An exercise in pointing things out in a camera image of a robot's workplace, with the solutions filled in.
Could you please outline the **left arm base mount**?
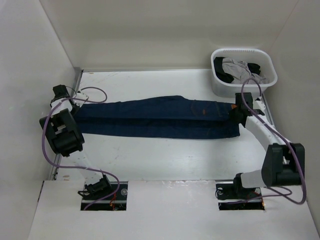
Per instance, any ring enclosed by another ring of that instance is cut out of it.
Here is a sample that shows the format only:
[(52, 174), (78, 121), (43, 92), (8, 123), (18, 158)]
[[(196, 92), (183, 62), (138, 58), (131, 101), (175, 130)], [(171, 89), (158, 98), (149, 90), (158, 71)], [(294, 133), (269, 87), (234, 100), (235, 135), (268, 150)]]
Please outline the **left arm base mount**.
[[(84, 191), (78, 191), (78, 194), (82, 197), (80, 210), (84, 211), (87, 205), (98, 200), (110, 193), (114, 192), (117, 188), (117, 182), (111, 182), (112, 190), (107, 193), (99, 193), (96, 196), (89, 196), (89, 194)], [(92, 205), (90, 205), (87, 211), (125, 211), (127, 209), (127, 197), (128, 197), (128, 186), (127, 181), (121, 181), (119, 183), (119, 189), (113, 195), (110, 195)]]

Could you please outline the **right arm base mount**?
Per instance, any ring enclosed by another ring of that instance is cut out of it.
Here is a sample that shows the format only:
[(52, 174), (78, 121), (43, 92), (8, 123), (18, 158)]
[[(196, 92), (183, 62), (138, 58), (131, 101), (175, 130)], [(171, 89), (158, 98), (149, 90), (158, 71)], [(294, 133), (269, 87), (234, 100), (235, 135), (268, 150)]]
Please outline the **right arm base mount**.
[(218, 181), (215, 186), (215, 197), (220, 211), (265, 210), (260, 188), (237, 189), (231, 181)]

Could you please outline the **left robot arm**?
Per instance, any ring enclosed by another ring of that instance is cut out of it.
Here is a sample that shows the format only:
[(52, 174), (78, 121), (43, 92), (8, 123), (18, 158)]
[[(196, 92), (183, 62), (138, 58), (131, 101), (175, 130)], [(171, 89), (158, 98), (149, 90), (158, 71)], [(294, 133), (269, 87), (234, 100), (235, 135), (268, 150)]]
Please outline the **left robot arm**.
[[(41, 147), (45, 159), (56, 168), (76, 169), (80, 172), (84, 187), (78, 194), (84, 200), (108, 199), (115, 192), (108, 179), (109, 174), (100, 169), (94, 170), (84, 151), (85, 139), (74, 119), (74, 114), (89, 99), (84, 98), (85, 95), (80, 91), (70, 95), (67, 87), (62, 84), (54, 86), (53, 93), (48, 116), (39, 120), (42, 128)], [(55, 154), (69, 159), (72, 165), (63, 166), (52, 162), (47, 155), (45, 141)]]

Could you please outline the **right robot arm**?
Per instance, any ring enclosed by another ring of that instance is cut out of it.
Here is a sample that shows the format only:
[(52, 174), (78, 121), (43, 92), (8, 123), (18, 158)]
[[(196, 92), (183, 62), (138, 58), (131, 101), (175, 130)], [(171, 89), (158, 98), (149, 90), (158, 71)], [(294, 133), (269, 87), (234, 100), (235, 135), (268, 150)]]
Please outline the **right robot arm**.
[(256, 188), (301, 186), (301, 205), (307, 198), (305, 182), (305, 148), (283, 137), (269, 123), (262, 101), (253, 99), (250, 92), (236, 93), (235, 104), (229, 112), (231, 120), (241, 124), (259, 141), (265, 150), (261, 169), (238, 173), (233, 179), (232, 192), (242, 199)]

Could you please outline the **dark blue denim trousers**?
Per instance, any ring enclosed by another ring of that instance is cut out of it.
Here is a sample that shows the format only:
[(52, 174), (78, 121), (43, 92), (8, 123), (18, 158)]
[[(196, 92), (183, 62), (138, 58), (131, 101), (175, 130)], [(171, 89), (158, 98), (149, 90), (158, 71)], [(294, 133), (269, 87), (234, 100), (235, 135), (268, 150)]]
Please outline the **dark blue denim trousers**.
[(180, 95), (85, 104), (74, 119), (83, 134), (217, 140), (240, 136), (226, 102), (192, 100)]

